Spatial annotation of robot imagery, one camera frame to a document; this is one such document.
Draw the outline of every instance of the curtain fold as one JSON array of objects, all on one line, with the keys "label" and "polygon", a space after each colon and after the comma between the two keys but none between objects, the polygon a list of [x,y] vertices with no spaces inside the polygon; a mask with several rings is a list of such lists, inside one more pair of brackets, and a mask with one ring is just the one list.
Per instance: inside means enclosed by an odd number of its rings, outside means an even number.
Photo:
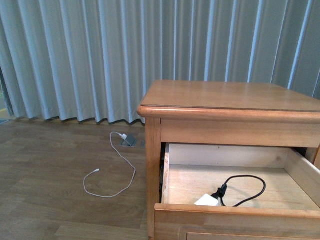
[{"label": "curtain fold", "polygon": [[316,0],[2,0],[0,66],[16,117],[131,123],[155,79],[320,99],[319,24]]}]

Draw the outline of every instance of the laminate floor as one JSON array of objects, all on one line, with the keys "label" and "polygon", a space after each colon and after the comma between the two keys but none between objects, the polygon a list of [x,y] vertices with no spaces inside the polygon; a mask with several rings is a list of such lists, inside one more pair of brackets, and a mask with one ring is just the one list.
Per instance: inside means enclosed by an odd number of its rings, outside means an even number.
[{"label": "laminate floor", "polygon": [[[133,134],[136,147],[110,132]],[[1,240],[146,240],[143,127],[13,120],[0,125]]]}]

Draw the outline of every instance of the wooden drawer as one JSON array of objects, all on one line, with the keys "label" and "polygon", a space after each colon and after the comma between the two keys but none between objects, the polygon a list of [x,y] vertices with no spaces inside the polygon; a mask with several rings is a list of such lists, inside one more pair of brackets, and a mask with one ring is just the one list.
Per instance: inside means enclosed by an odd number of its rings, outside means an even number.
[{"label": "wooden drawer", "polygon": [[[239,207],[194,205],[244,174],[264,179],[264,194]],[[233,206],[262,187],[232,179],[224,203]],[[291,148],[167,144],[155,239],[320,239],[319,206],[320,171]]]}]

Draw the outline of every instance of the white usb cable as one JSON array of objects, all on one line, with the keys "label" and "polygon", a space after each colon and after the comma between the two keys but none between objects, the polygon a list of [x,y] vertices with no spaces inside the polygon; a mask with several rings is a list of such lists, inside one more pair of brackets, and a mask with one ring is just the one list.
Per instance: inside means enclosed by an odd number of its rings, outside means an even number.
[{"label": "white usb cable", "polygon": [[131,186],[131,184],[132,184],[132,182],[133,182],[133,180],[134,180],[134,178],[135,178],[135,175],[136,175],[136,168],[131,164],[131,162],[129,162],[125,157],[123,157],[123,156],[120,154],[120,152],[119,152],[119,151],[114,147],[114,145],[112,144],[112,138],[111,138],[111,137],[112,137],[112,134],[118,134],[118,135],[119,135],[123,140],[125,140],[125,141],[126,141],[127,135],[125,135],[125,134],[120,134],[120,133],[118,133],[118,132],[116,132],[116,131],[113,131],[113,132],[110,133],[110,143],[111,143],[111,147],[119,154],[119,156],[120,156],[121,158],[123,158],[124,160],[127,161],[128,164],[130,164],[130,166],[134,169],[134,171],[133,171],[132,178],[131,178],[131,181],[130,181],[129,185],[128,185],[127,187],[125,187],[124,189],[122,189],[121,191],[119,191],[117,194],[112,195],[112,196],[101,196],[101,195],[98,195],[98,194],[94,194],[94,193],[88,192],[87,189],[86,189],[86,178],[89,177],[91,174],[94,174],[94,173],[99,172],[99,171],[100,171],[100,168],[98,168],[98,169],[90,172],[87,176],[85,176],[84,179],[83,179],[83,188],[84,188],[85,192],[86,192],[87,194],[92,195],[92,196],[96,196],[96,197],[100,197],[100,198],[106,198],[106,199],[109,199],[109,198],[113,198],[113,197],[115,197],[115,196],[118,196],[120,193],[122,193],[123,191],[127,190],[128,188],[130,188],[130,186]]}]

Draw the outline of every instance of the cable connector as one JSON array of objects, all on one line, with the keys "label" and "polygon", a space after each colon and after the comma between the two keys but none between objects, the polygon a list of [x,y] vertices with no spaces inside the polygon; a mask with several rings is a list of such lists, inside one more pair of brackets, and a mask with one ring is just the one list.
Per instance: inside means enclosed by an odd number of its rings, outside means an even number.
[{"label": "cable connector", "polygon": [[226,195],[226,191],[227,191],[227,184],[223,184],[221,187],[218,188],[218,191],[216,191],[216,193],[212,194],[211,197],[218,199],[218,198],[223,198]]},{"label": "cable connector", "polygon": [[120,137],[121,137],[123,140],[126,140],[128,136],[125,135],[125,134],[120,134]]}]

